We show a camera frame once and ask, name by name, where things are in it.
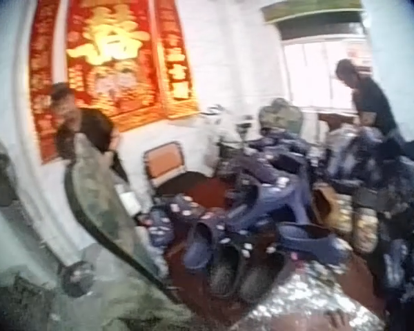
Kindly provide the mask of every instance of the red banner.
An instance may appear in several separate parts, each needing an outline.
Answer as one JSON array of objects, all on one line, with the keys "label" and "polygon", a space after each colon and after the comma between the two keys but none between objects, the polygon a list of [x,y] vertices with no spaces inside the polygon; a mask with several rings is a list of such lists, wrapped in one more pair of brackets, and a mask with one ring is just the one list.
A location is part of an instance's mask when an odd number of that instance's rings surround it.
[{"label": "red banner", "polygon": [[56,121],[49,110],[52,85],[52,39],[60,0],[39,0],[30,35],[29,94],[41,160],[57,156]]},{"label": "red banner", "polygon": [[161,79],[169,119],[199,112],[175,0],[154,0]]},{"label": "red banner", "polygon": [[147,0],[70,2],[68,78],[77,104],[121,131],[165,118]]}]

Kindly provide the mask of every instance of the person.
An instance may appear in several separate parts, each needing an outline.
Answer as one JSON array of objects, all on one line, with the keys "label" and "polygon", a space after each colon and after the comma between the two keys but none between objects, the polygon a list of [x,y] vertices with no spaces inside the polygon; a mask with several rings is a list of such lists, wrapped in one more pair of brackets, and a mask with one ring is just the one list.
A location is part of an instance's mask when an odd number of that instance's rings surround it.
[{"label": "person", "polygon": [[385,137],[399,134],[388,99],[372,78],[362,76],[348,59],[337,63],[336,76],[353,90],[353,104],[361,126],[375,127]]},{"label": "person", "polygon": [[59,156],[62,159],[74,159],[74,135],[83,133],[102,153],[102,161],[128,183],[128,175],[117,152],[120,133],[114,123],[100,110],[78,108],[74,90],[67,83],[54,84],[50,100],[52,110],[62,122],[55,137]]}]

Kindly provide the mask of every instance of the red floor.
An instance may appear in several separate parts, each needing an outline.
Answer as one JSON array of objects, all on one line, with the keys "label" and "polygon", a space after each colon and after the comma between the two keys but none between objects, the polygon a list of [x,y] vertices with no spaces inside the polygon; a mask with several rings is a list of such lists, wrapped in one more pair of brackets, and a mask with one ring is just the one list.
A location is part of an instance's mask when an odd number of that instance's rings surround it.
[{"label": "red floor", "polygon": [[[223,207],[226,185],[218,179],[208,179],[187,192],[197,203],[205,207]],[[260,244],[270,240],[267,234],[260,239]],[[240,319],[248,309],[237,300],[219,300],[212,298],[207,291],[203,278],[188,274],[181,264],[184,242],[180,241],[170,247],[167,259],[174,285],[180,288],[181,299],[194,311],[208,318],[231,324]],[[384,302],[373,294],[373,282],[368,268],[359,257],[351,261],[349,271],[339,278],[345,293],[359,301],[380,317],[383,316]]]}]

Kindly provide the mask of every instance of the window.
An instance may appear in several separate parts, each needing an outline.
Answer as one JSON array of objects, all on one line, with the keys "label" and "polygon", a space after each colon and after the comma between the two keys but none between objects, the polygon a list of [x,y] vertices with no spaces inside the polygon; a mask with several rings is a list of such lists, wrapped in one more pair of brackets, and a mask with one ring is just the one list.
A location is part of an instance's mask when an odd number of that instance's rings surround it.
[{"label": "window", "polygon": [[369,68],[369,52],[363,39],[315,39],[284,44],[290,100],[299,107],[352,110],[351,89],[335,76],[340,59],[350,58]]}]

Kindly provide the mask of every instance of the folding chair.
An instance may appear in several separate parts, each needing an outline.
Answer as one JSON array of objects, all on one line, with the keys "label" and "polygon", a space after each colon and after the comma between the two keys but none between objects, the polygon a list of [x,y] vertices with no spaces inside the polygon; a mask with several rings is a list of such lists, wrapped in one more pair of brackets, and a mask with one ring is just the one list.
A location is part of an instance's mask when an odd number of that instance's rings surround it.
[{"label": "folding chair", "polygon": [[144,153],[146,176],[156,197],[184,193],[206,176],[187,171],[181,145],[172,141]]}]

